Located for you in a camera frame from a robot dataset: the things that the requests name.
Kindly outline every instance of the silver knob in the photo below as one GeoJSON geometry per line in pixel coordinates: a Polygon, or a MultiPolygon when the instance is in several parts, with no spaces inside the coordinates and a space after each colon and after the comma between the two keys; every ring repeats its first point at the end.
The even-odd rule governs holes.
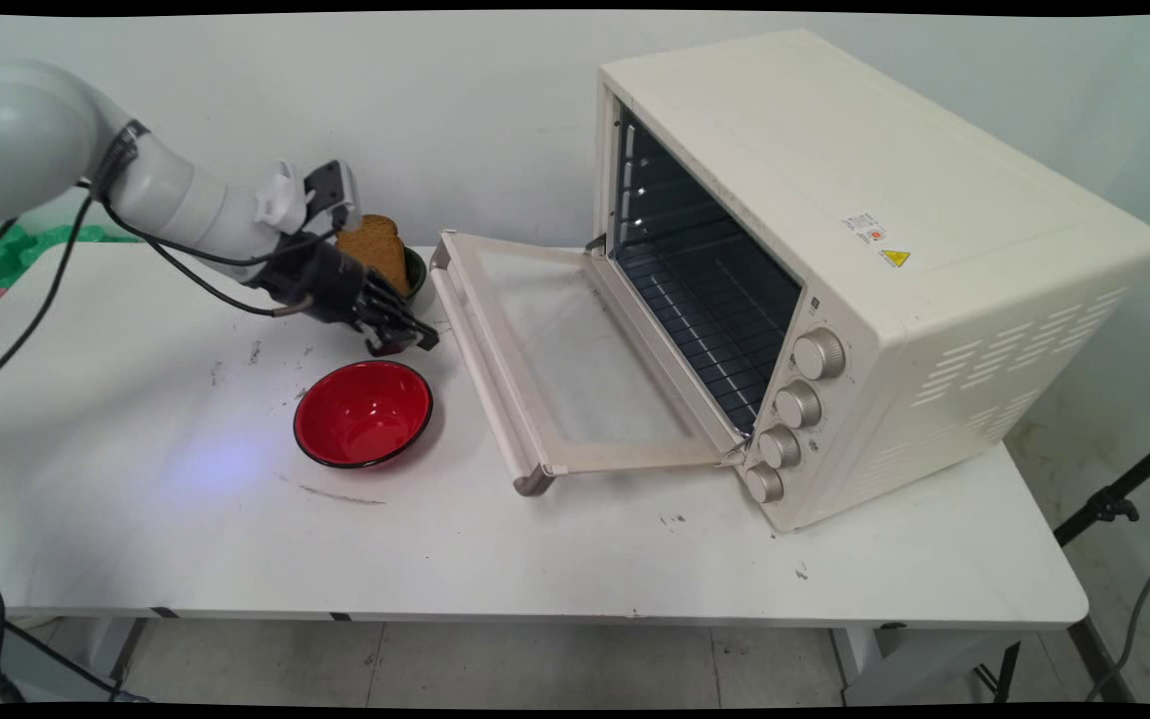
{"type": "Polygon", "coordinates": [[[835,334],[813,329],[792,343],[792,355],[802,374],[812,381],[836,377],[845,369],[845,351],[835,334]]]}
{"type": "Polygon", "coordinates": [[[783,499],[783,482],[780,480],[780,474],[766,465],[749,467],[744,472],[744,487],[747,487],[749,495],[760,504],[783,499]]]}
{"type": "Polygon", "coordinates": [[[787,427],[810,428],[822,418],[822,405],[811,385],[796,381],[775,393],[775,412],[787,427]]]}
{"type": "Polygon", "coordinates": [[[788,428],[766,429],[757,437],[757,448],[761,450],[761,459],[775,469],[802,464],[802,445],[788,428]]]}

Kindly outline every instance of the floor tile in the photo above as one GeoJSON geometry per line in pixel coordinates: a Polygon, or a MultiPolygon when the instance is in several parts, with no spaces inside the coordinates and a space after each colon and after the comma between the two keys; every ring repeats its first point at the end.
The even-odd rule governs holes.
{"type": "Polygon", "coordinates": [[[92,666],[95,642],[100,641],[101,632],[108,621],[99,617],[66,617],[52,622],[47,648],[68,656],[83,666],[92,666]]]}
{"type": "Polygon", "coordinates": [[[706,628],[389,624],[368,705],[680,709],[718,704],[706,628]]]}
{"type": "Polygon", "coordinates": [[[1066,693],[1070,701],[1084,699],[1094,682],[1086,661],[1081,660],[1081,652],[1076,650],[1076,642],[1072,641],[1067,632],[1042,632],[1041,644],[1063,684],[1063,693],[1066,693]]]}
{"type": "Polygon", "coordinates": [[[365,706],[381,625],[151,619],[126,690],[197,704],[365,706]]]}
{"type": "MultiPolygon", "coordinates": [[[[988,670],[999,678],[1003,656],[998,655],[987,663],[988,670]]],[[[1023,634],[1018,647],[1018,663],[1014,664],[1014,678],[1010,682],[1010,702],[1030,701],[1068,701],[1068,694],[1063,689],[1055,666],[1045,655],[1041,635],[1036,632],[1023,634]]],[[[989,691],[973,673],[963,674],[942,687],[923,693],[908,704],[990,704],[994,694],[989,691]]]]}
{"type": "Polygon", "coordinates": [[[841,706],[827,629],[714,628],[722,709],[841,706]]]}

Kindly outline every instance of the white table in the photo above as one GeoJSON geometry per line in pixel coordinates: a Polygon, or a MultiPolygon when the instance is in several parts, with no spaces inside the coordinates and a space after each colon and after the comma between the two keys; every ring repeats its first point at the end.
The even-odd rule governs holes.
{"type": "MultiPolygon", "coordinates": [[[[0,299],[0,353],[59,258],[0,299]]],[[[423,305],[446,329],[438,301],[423,305]]],[[[316,465],[291,435],[297,399],[366,359],[356,332],[239,313],[146,246],[77,246],[49,315],[0,373],[10,609],[845,628],[841,652],[862,673],[852,704],[965,672],[1011,632],[1086,617],[1003,446],[781,535],[729,469],[518,496],[450,332],[397,357],[435,392],[411,450],[369,469],[316,465]],[[910,633],[883,661],[871,629],[890,622],[942,630],[910,633]]]]}

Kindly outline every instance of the oven door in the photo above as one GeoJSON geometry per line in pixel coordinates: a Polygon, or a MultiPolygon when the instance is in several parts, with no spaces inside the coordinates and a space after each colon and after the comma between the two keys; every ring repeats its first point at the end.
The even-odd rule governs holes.
{"type": "Polygon", "coordinates": [[[561,474],[720,464],[592,262],[457,231],[434,254],[438,297],[524,496],[561,474]]]}

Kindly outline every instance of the black bowl rim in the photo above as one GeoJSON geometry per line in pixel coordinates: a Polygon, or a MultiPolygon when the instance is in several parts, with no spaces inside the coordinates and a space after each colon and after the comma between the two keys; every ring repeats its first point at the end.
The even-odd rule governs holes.
{"type": "Polygon", "coordinates": [[[307,391],[305,392],[305,397],[300,398],[299,404],[296,405],[296,413],[293,413],[291,415],[291,436],[296,437],[296,444],[297,444],[297,446],[300,448],[300,451],[302,451],[302,453],[305,453],[305,456],[307,458],[313,459],[319,465],[325,465],[328,467],[335,467],[336,469],[360,469],[360,468],[363,468],[363,467],[375,467],[375,465],[379,465],[381,461],[388,461],[390,459],[393,459],[393,457],[397,457],[398,454],[401,454],[402,450],[406,450],[407,446],[411,446],[412,444],[415,443],[415,441],[419,441],[420,436],[424,434],[424,429],[428,428],[428,421],[434,418],[434,389],[430,388],[430,387],[428,387],[428,381],[425,381],[424,375],[420,374],[419,369],[416,369],[415,367],[412,367],[411,365],[402,365],[401,362],[393,362],[393,360],[391,360],[391,359],[363,359],[361,362],[351,362],[351,364],[347,364],[347,365],[342,365],[342,366],[339,366],[339,367],[337,367],[335,369],[331,369],[331,372],[322,375],[322,377],[319,378],[319,382],[312,383],[312,385],[309,385],[309,389],[307,389],[307,391]],[[389,454],[379,457],[379,458],[376,458],[376,459],[369,459],[369,460],[366,460],[366,461],[347,461],[347,464],[342,464],[342,461],[331,461],[331,460],[328,460],[328,459],[323,459],[323,458],[321,458],[321,457],[315,456],[314,453],[312,453],[312,451],[307,450],[307,448],[305,446],[305,443],[302,443],[300,441],[300,433],[297,431],[296,427],[299,423],[298,420],[300,418],[300,408],[301,408],[302,405],[305,405],[305,397],[309,396],[309,392],[314,391],[314,388],[319,387],[320,383],[322,383],[323,381],[325,381],[325,378],[330,377],[332,374],[338,373],[339,369],[344,369],[344,368],[347,368],[347,367],[354,367],[356,365],[397,365],[398,367],[411,369],[411,373],[413,375],[415,375],[416,377],[420,377],[420,383],[423,383],[424,391],[428,393],[428,413],[424,413],[424,420],[423,420],[423,422],[420,423],[420,428],[419,429],[415,429],[415,434],[412,435],[412,437],[409,438],[409,441],[406,441],[405,443],[402,443],[402,445],[398,446],[397,450],[390,451],[389,454]]]}
{"type": "Polygon", "coordinates": [[[404,255],[404,258],[407,254],[409,254],[412,258],[415,258],[416,260],[420,260],[420,267],[424,268],[424,274],[423,274],[423,276],[420,277],[419,285],[413,286],[412,290],[409,292],[407,292],[407,295],[406,295],[406,300],[411,301],[412,299],[415,299],[416,292],[420,292],[421,288],[424,286],[424,283],[428,282],[428,262],[424,261],[424,258],[421,258],[420,252],[415,252],[409,246],[402,245],[402,255],[404,255]]]}

